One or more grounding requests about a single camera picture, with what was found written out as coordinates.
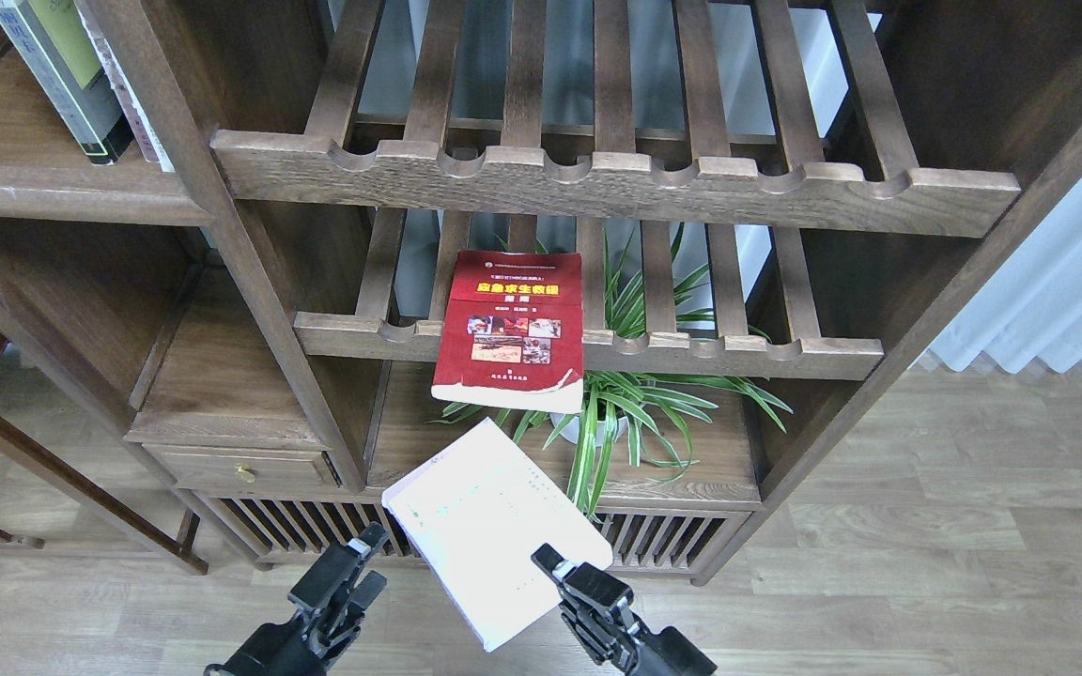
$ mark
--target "wooden shelving unit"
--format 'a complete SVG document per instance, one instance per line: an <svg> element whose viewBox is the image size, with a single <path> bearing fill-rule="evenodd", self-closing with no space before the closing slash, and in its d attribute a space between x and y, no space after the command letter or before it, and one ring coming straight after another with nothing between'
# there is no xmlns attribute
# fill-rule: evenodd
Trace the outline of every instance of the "wooden shelving unit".
<svg viewBox="0 0 1082 676"><path fill-rule="evenodd" d="M660 491L617 468L618 565L708 582L1082 175L1076 3L730 1L755 18L771 137L727 133L708 0L671 3L685 132L634 129L622 3L594 4L595 124L557 128L540 115L544 0L514 1L496 120L451 117L478 27L462 0L432 0L403 118L358 115L379 0L348 0L331 44L306 3L90 0L177 173L79 167L0 59L0 329L233 546L283 560L386 521L381 489L458 432L424 423L444 294L396 316L405 210L445 210L438 288L473 213L511 214L516 250L537 214L576 217L590 366L767 376L795 409L781 433L726 402L702 465ZM824 138L789 4L829 14L850 84ZM596 312L606 217L648 234L632 341ZM709 224L708 341L673 324L671 220ZM773 227L752 296L733 223ZM227 274L199 275L184 226ZM555 480L562 452L536 456Z"/></svg>

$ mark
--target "book cover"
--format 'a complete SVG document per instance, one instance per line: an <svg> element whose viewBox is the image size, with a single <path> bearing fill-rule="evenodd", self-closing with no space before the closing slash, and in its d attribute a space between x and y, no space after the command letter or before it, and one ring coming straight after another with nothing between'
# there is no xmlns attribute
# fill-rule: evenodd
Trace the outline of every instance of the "book cover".
<svg viewBox="0 0 1082 676"><path fill-rule="evenodd" d="M612 544L489 419L383 491L382 505L485 651L557 607L557 588L529 558L541 544L576 564L612 565Z"/></svg>
<svg viewBox="0 0 1082 676"><path fill-rule="evenodd" d="M0 25L90 161L119 160L132 130L74 0L0 0Z"/></svg>
<svg viewBox="0 0 1082 676"><path fill-rule="evenodd" d="M145 155L147 161L159 163L161 171L172 172L173 163L169 161L167 151L164 151L158 134L154 131L145 107L141 106L136 95L132 93L132 83L128 81L128 76L120 67L116 52L111 51L107 36L103 35L103 27L98 25L98 18L94 16L94 12L91 11L85 0L75 0L75 4L78 14L82 16L82 27L90 37L90 43L94 47L98 63L103 64L103 71L107 75L111 89L116 90L116 98L119 100L119 106L124 110L124 119L128 119L128 127L132 128L132 136L136 138L136 146L141 149L141 154Z"/></svg>
<svg viewBox="0 0 1082 676"><path fill-rule="evenodd" d="M583 402L580 255L459 253L433 397L579 412Z"/></svg>

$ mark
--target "wooden floor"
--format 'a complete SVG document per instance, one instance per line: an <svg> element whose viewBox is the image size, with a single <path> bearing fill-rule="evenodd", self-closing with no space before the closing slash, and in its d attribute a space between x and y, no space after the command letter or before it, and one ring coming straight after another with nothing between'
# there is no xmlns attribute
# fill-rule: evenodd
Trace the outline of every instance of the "wooden floor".
<svg viewBox="0 0 1082 676"><path fill-rule="evenodd" d="M10 366L0 411L163 526L176 517L42 376ZM2 461L0 480L9 530L109 533ZM303 566L256 573L211 534L199 549L206 578L0 557L0 673L200 673L289 617ZM484 654L432 574L379 569L390 587L334 673L616 673L554 615ZM1082 375L915 369L708 587L630 582L645 621L678 625L723 675L1082 673Z"/></svg>

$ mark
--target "brass knob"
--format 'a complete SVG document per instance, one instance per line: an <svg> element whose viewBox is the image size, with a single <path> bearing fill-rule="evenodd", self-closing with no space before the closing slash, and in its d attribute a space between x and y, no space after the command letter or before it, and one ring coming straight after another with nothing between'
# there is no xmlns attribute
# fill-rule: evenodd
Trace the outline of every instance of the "brass knob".
<svg viewBox="0 0 1082 676"><path fill-rule="evenodd" d="M258 473L250 469L249 465L237 465L237 479L243 480L245 483L253 483L258 479Z"/></svg>

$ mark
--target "white book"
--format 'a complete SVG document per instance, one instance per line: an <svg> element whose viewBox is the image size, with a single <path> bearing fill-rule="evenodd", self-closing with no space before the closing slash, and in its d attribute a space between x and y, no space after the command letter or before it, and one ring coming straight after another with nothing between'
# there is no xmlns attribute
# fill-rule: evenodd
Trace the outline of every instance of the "white book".
<svg viewBox="0 0 1082 676"><path fill-rule="evenodd" d="M492 651L558 605L532 564L553 544L575 564L612 565L612 546L490 420L382 493L417 552Z"/></svg>
<svg viewBox="0 0 1082 676"><path fill-rule="evenodd" d="M132 128L132 136L136 138L136 145L141 154L145 155L147 161L159 163L161 171L172 172L173 162L169 161L169 155L164 151L164 146L158 138L158 133L154 131L149 116L145 112L145 106L136 98L132 90L132 82L128 80L128 74L120 67L116 52L111 50L107 42L107 36L103 35L103 27L98 24L87 0L75 0L78 14L82 17L82 27L85 27L90 43L94 44L95 53L98 55L98 63L103 64L103 71L110 81L111 89L116 91L120 107L124 110L124 118Z"/></svg>

